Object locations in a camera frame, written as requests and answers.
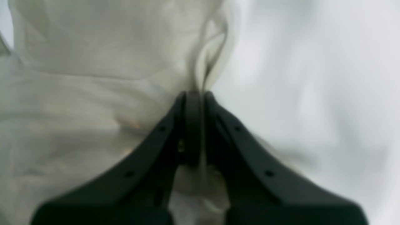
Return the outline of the right-side right gripper left finger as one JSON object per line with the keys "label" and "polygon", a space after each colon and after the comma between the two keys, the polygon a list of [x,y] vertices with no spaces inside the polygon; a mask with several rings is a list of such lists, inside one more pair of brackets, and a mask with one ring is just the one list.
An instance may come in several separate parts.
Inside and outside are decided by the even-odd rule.
{"label": "right-side right gripper left finger", "polygon": [[173,225],[168,210],[176,169],[197,166],[201,96],[182,92],[145,140],[110,170],[44,203],[32,225]]}

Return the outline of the right-side right gripper right finger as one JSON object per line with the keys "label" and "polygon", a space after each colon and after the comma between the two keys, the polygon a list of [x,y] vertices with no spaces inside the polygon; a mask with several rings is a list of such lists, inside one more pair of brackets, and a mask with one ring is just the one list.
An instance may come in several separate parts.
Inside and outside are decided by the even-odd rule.
{"label": "right-side right gripper right finger", "polygon": [[367,225],[361,207],[286,167],[211,92],[204,95],[208,163],[225,179],[226,225]]}

